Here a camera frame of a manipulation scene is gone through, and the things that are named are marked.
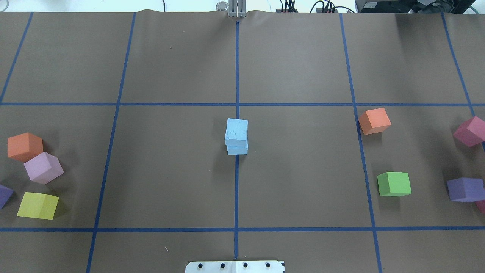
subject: light blue cube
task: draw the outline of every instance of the light blue cube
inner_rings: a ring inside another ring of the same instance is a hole
[[[247,149],[247,120],[227,119],[225,141],[227,146]]]
[[[248,146],[247,146],[247,139],[246,139],[246,144],[244,147],[228,146],[227,154],[228,155],[247,154],[247,150],[248,150]]]

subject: cube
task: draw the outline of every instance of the cube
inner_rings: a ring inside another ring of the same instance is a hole
[[[47,184],[64,173],[57,157],[46,152],[24,163],[30,180]]]
[[[227,119],[226,145],[246,147],[247,144],[247,120]]]
[[[367,110],[359,117],[360,128],[364,135],[370,135],[383,132],[389,126],[391,121],[384,108]]]
[[[31,133],[12,136],[7,139],[8,157],[27,162],[44,151],[42,139]]]
[[[7,188],[5,186],[0,185],[0,208],[3,208],[5,203],[7,203],[8,199],[14,193],[13,189]]]
[[[247,150],[248,150],[248,145],[247,145],[247,139],[246,139],[245,147],[228,146],[227,147],[227,154],[228,155],[247,154]]]
[[[43,193],[26,192],[17,216],[52,220],[59,197]]]
[[[451,201],[475,202],[485,200],[484,181],[480,178],[458,178],[448,182]]]
[[[475,204],[477,205],[480,212],[485,214],[485,200],[475,201]]]
[[[377,176],[380,196],[405,196],[411,194],[407,172],[388,171]]]
[[[480,144],[485,141],[485,121],[478,117],[472,117],[463,122],[453,136],[468,147]]]

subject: yellow cube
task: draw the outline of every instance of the yellow cube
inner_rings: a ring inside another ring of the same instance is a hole
[[[17,216],[52,220],[58,201],[57,196],[26,192]]]

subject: orange cube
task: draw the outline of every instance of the orange cube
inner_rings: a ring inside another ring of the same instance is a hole
[[[380,133],[391,126],[391,121],[384,108],[365,111],[360,115],[359,123],[364,135]]]
[[[8,138],[8,157],[27,162],[44,151],[42,139],[31,133]]]

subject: blue tape line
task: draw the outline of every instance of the blue tape line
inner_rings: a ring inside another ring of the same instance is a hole
[[[3,227],[0,232],[93,232],[93,228]]]
[[[360,134],[360,128],[359,128],[359,123],[358,123],[358,113],[357,113],[357,104],[356,104],[356,96],[354,93],[354,82],[352,80],[352,72],[350,69],[350,61],[349,61],[349,52],[347,49],[347,40],[345,38],[345,28],[343,25],[343,18],[342,18],[342,13],[339,14],[340,17],[340,28],[342,30],[342,41],[343,41],[343,49],[345,52],[345,62],[347,64],[347,74],[349,76],[349,85],[350,85],[350,93],[352,96],[352,104],[354,107],[354,118],[356,120],[356,128],[357,128],[357,137],[359,140],[359,148],[360,148],[360,159],[362,161],[362,168],[364,169],[364,178],[365,178],[365,184],[366,184],[366,190],[367,190],[367,202],[369,205],[369,213],[371,217],[371,224],[372,227],[375,228],[375,220],[374,220],[374,209],[372,206],[372,196],[371,196],[371,190],[369,187],[369,177],[367,175],[367,166],[365,162],[365,154],[364,154],[364,147],[362,145],[362,136]],[[377,259],[377,268],[379,270],[379,273],[382,273],[382,265],[381,265],[381,255],[379,252],[379,241],[377,239],[377,233],[375,231],[372,232],[373,237],[374,237],[374,247],[375,247],[375,256]]]
[[[351,102],[0,102],[4,106],[354,106]],[[357,102],[357,106],[469,106],[468,103]],[[485,106],[485,103],[472,103]]]
[[[98,228],[98,232],[234,232],[232,227],[194,228]]]
[[[116,106],[115,102],[2,102],[5,106]]]
[[[233,102],[122,102],[121,106],[236,106]]]
[[[240,118],[239,99],[239,21],[236,22],[236,118]],[[235,156],[234,167],[234,260],[238,258],[239,252],[239,155]]]
[[[413,231],[413,230],[485,230],[485,226],[391,226],[376,227],[376,231]]]
[[[134,29],[134,26],[135,26],[135,20],[136,20],[136,12],[133,13],[133,18],[131,19],[131,29],[130,29],[130,32],[129,32],[128,45],[127,45],[126,55],[125,55],[125,63],[123,65],[123,73],[121,75],[120,89],[119,89],[119,92],[118,92],[118,103],[117,103],[117,106],[116,106],[116,110],[114,112],[113,126],[111,128],[110,144],[108,146],[108,154],[106,156],[106,164],[104,166],[103,181],[101,183],[101,190],[99,192],[99,201],[98,201],[98,204],[97,204],[96,219],[95,219],[95,223],[94,223],[93,237],[91,239],[91,247],[89,249],[89,257],[88,257],[88,262],[87,262],[87,266],[86,266],[86,273],[90,272],[91,262],[93,261],[94,247],[96,245],[97,227],[99,225],[99,217],[101,215],[101,206],[103,204],[104,189],[105,189],[105,186],[106,186],[106,178],[108,177],[108,168],[109,168],[109,165],[110,165],[111,151],[113,149],[114,134],[115,134],[115,131],[116,131],[116,123],[118,121],[118,114],[119,114],[119,109],[120,109],[121,96],[123,94],[123,85],[124,85],[124,81],[125,81],[126,68],[127,68],[127,65],[128,65],[129,50],[130,50],[130,47],[131,47],[131,39],[133,37],[133,29]]]
[[[461,86],[463,87],[465,97],[467,98],[468,106],[470,107],[470,112],[473,116],[475,116],[475,111],[473,110],[473,107],[471,106],[471,100],[470,100],[470,96],[468,94],[467,86],[465,85],[465,80],[463,80],[463,76],[461,74],[460,66],[458,65],[458,61],[457,61],[456,56],[454,54],[454,49],[453,49],[452,41],[450,39],[450,33],[448,32],[448,26],[446,25],[444,13],[441,13],[441,19],[443,20],[443,26],[445,28],[446,39],[448,40],[448,46],[450,46],[450,51],[452,53],[453,61],[454,61],[455,66],[456,66],[456,71],[458,72],[458,76],[460,77]]]
[[[239,119],[239,21],[236,22],[236,118]]]
[[[240,227],[240,232],[372,231],[372,227]]]
[[[237,232],[338,232],[338,231],[433,231],[433,230],[485,230],[485,226],[382,226],[382,227],[239,227]],[[232,227],[195,228],[98,228],[97,232],[235,232]],[[56,227],[2,227],[0,232],[94,232],[94,228]]]
[[[3,90],[0,95],[0,102],[3,101],[3,97],[5,96],[5,93],[7,92],[7,87],[8,83],[10,82],[10,77],[12,76],[12,73],[14,72],[15,64],[17,63],[18,55],[20,54],[20,49],[22,48],[22,45],[24,44],[25,36],[27,35],[27,31],[29,30],[30,23],[32,22],[32,17],[33,17],[33,12],[31,12],[29,16],[29,20],[27,21],[27,25],[25,26],[24,34],[22,35],[22,38],[20,39],[20,43],[18,44],[17,51],[15,52],[15,57],[14,60],[12,61],[12,65],[10,66],[10,70],[8,71],[7,79],[5,80],[5,84],[3,85]]]

